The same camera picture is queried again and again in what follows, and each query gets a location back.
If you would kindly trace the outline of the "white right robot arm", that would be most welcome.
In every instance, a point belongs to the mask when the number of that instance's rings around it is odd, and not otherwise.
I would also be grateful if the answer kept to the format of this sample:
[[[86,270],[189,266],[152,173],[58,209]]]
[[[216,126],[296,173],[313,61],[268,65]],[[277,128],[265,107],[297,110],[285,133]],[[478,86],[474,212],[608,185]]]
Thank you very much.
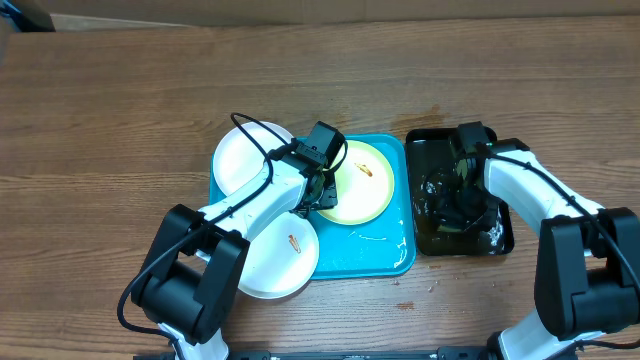
[[[493,334],[481,359],[573,359],[587,347],[635,350],[602,335],[639,322],[639,218],[606,209],[563,184],[522,141],[493,141],[485,126],[458,126],[448,139],[451,160],[439,169],[430,205],[450,232],[489,231],[505,203],[539,239],[534,310]]]

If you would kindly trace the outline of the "yellow plate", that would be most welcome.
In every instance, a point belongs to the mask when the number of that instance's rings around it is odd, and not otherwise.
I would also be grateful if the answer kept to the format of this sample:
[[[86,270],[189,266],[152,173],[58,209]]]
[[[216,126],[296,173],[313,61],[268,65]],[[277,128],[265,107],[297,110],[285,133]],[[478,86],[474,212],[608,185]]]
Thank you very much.
[[[335,172],[338,203],[319,214],[341,225],[360,225],[381,215],[394,194],[395,179],[390,162],[381,151],[365,142],[348,140],[338,153],[346,158]]]

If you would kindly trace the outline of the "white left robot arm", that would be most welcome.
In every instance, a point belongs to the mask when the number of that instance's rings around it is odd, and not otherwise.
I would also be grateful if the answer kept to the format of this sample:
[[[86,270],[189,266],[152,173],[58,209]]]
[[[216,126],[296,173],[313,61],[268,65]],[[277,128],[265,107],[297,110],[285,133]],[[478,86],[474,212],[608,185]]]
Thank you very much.
[[[220,334],[254,240],[285,213],[336,205],[334,173],[345,136],[318,122],[308,137],[263,150],[261,170],[226,198],[199,210],[182,204],[163,218],[139,273],[122,300],[154,322],[177,359],[225,359]]]

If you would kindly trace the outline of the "white plate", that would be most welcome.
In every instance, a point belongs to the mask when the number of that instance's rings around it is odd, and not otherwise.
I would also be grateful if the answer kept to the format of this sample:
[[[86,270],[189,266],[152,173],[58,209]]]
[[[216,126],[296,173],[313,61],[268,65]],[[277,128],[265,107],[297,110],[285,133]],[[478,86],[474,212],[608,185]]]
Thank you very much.
[[[319,261],[319,239],[311,223],[284,213],[250,244],[238,288],[258,299],[278,299],[300,290]]]
[[[248,122],[242,127],[266,151],[290,143],[293,135],[281,126],[264,122],[271,129]],[[213,180],[224,195],[230,195],[253,179],[263,167],[264,156],[238,129],[227,133],[216,147],[212,158]]]

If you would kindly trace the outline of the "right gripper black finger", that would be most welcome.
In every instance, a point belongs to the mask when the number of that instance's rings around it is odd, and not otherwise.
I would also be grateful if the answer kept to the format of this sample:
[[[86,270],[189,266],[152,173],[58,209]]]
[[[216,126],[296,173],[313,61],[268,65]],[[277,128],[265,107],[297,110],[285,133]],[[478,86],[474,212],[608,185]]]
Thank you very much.
[[[466,231],[489,232],[496,224],[499,215],[499,200],[489,197],[479,202],[463,206]]]
[[[463,213],[457,204],[455,192],[435,194],[431,200],[431,213],[439,227],[461,230]]]

